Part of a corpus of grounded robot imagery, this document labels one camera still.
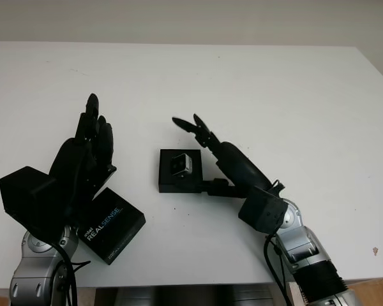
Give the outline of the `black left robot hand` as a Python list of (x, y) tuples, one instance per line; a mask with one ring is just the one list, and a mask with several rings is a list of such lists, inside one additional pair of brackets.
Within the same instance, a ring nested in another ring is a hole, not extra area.
[(62, 144), (49, 172), (64, 189), (66, 215), (72, 224), (84, 219), (95, 194), (117, 170), (112, 164), (113, 153), (112, 126), (99, 114), (99, 100), (92, 93), (75, 136)]

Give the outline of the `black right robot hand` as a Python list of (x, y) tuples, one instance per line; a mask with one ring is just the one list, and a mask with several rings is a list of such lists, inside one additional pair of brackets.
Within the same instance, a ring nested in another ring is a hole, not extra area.
[(172, 121), (186, 132), (193, 133), (196, 141), (211, 151), (217, 158), (217, 167), (227, 177), (204, 180), (197, 184), (199, 191), (210, 196), (246, 198), (256, 187), (279, 197), (285, 188), (283, 184), (273, 184), (234, 144), (219, 141), (197, 114), (193, 115), (193, 119), (193, 124), (177, 117), (173, 117)]

